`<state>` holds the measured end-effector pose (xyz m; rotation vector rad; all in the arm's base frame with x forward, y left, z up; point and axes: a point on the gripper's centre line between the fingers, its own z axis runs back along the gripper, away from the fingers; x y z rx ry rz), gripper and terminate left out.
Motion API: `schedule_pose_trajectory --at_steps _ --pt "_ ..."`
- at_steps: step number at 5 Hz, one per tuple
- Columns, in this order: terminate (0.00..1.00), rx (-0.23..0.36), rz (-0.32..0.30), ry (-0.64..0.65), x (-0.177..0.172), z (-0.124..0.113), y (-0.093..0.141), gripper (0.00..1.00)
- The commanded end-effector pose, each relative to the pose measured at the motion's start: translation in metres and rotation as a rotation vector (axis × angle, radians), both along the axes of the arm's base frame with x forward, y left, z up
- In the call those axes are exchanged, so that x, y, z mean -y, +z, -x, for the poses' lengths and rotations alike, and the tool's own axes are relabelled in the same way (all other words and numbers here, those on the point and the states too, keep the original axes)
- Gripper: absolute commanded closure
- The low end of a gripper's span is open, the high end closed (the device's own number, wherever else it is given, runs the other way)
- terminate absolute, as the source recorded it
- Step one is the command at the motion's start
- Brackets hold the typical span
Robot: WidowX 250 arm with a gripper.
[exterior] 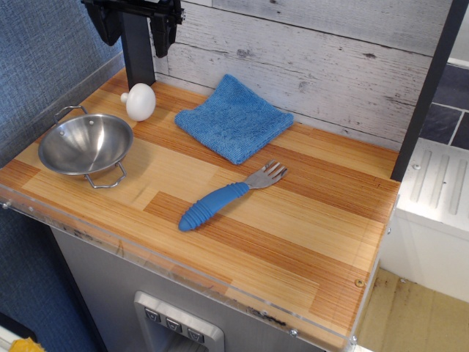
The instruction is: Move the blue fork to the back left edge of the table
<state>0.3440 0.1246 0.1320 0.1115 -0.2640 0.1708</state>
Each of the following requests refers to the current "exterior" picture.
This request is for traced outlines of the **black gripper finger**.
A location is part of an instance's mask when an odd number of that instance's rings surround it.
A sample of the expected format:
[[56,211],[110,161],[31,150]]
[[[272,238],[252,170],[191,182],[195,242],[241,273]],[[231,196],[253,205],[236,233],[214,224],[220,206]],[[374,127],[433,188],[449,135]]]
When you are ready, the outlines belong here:
[[150,28],[157,58],[167,56],[169,47],[176,38],[177,23],[169,16],[152,16]]
[[92,3],[86,3],[86,11],[101,40],[113,46],[122,34],[118,12]]

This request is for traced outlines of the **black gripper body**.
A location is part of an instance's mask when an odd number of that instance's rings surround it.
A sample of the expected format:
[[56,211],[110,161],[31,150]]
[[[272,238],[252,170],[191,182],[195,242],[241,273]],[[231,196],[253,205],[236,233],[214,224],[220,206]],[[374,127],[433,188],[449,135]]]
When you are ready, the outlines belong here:
[[181,1],[81,1],[81,3],[148,18],[153,15],[166,15],[175,23],[183,21]]

